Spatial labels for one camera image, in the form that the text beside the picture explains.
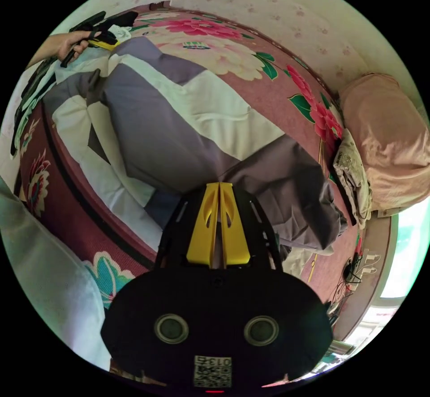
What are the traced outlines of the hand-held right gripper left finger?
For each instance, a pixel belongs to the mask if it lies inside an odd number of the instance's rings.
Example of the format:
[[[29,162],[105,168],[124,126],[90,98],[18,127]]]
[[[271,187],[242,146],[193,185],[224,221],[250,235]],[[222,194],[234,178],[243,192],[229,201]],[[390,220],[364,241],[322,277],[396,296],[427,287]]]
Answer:
[[[186,259],[190,264],[212,265],[219,208],[219,183],[209,183],[203,192]]]

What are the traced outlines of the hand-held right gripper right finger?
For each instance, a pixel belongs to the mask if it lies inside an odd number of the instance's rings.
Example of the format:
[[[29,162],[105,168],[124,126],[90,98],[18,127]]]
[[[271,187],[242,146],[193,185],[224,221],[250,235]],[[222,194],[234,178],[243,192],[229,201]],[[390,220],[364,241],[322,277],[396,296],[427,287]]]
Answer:
[[[251,256],[231,183],[219,184],[219,199],[224,264],[247,265]]]

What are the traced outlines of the person's left hand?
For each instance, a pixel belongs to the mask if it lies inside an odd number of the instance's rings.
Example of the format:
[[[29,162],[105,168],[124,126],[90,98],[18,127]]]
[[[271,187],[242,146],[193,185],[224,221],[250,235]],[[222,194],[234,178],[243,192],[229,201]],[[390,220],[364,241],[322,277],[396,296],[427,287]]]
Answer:
[[[75,61],[88,47],[90,31],[73,31],[52,35],[54,39],[55,56],[64,62],[69,53],[72,53],[71,62]]]

